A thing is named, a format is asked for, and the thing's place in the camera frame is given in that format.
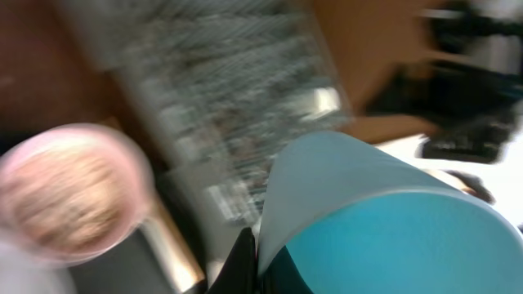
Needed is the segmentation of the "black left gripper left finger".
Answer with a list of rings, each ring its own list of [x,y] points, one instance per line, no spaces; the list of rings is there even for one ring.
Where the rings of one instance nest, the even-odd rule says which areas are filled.
[[[207,294],[253,294],[257,280],[256,240],[252,229],[240,231],[221,272]]]

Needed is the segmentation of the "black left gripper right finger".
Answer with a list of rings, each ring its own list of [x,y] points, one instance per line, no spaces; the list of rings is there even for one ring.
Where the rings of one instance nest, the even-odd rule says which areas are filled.
[[[283,246],[261,275],[262,294],[313,294]]]

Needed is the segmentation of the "rice and food scraps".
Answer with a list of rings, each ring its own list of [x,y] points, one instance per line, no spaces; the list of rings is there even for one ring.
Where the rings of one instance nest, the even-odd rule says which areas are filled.
[[[88,254],[117,242],[133,224],[124,174],[83,147],[27,151],[1,158],[1,214],[34,247]]]

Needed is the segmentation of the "blue cup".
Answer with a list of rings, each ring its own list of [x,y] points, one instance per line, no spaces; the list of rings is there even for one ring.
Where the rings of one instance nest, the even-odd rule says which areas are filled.
[[[486,202],[351,136],[301,136],[276,156],[258,278],[285,246],[313,293],[512,294],[522,236]]]

